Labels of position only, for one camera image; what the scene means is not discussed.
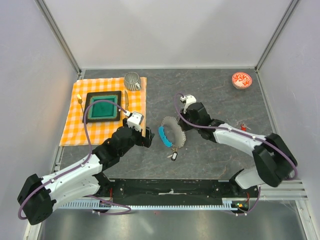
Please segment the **blue keyring with metal rings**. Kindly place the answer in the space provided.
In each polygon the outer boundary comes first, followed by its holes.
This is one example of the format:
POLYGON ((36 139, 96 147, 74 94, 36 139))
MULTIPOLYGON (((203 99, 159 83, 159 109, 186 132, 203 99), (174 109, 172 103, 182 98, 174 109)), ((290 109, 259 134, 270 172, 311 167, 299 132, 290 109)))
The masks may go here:
POLYGON ((186 141, 185 132, 182 130, 177 119, 173 116, 166 116, 160 127, 158 128, 158 134, 163 144, 168 148, 182 148, 186 141), (165 133, 165 127, 169 127, 174 134, 174 141, 170 141, 165 133))

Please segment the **black key tag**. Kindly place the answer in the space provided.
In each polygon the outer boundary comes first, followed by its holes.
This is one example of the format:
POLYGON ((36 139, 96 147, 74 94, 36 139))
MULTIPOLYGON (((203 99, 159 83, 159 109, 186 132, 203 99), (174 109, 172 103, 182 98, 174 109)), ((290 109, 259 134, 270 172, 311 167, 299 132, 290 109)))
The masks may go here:
POLYGON ((172 156, 171 156, 171 160, 175 161, 177 159, 178 153, 177 152, 173 152, 172 156))

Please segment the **red key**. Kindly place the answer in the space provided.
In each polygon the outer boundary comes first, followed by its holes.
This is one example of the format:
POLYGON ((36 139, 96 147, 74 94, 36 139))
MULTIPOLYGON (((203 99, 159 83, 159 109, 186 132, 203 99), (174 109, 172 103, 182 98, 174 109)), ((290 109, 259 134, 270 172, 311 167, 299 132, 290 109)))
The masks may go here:
POLYGON ((241 128, 242 131, 245 131, 245 132, 246 132, 247 130, 251 130, 251 128, 249 128, 245 123, 242 123, 241 126, 240 126, 240 128, 241 128))

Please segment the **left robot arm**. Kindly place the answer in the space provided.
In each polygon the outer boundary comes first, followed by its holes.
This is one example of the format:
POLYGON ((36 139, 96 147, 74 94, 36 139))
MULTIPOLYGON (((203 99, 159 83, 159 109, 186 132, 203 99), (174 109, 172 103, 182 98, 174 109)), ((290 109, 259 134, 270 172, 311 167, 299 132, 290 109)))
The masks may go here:
POLYGON ((132 147, 149 148, 154 136, 149 127, 138 131, 123 119, 123 126, 83 159, 49 175, 30 175, 17 197, 18 218, 37 225, 68 202, 95 194, 106 196, 110 181, 103 172, 117 164, 132 147))

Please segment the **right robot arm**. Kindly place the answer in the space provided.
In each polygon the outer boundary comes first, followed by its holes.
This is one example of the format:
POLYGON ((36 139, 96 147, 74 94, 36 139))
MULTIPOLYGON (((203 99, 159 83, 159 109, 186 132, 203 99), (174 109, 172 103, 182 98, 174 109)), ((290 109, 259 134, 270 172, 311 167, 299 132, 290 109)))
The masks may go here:
POLYGON ((298 176, 297 161, 283 139, 275 133, 268 136, 236 129, 222 120, 211 118, 201 102, 183 100, 179 124, 184 131, 197 130, 205 140, 240 150, 254 160, 254 167, 233 176, 229 191, 242 196, 252 186, 266 184, 276 188, 284 180, 298 176))

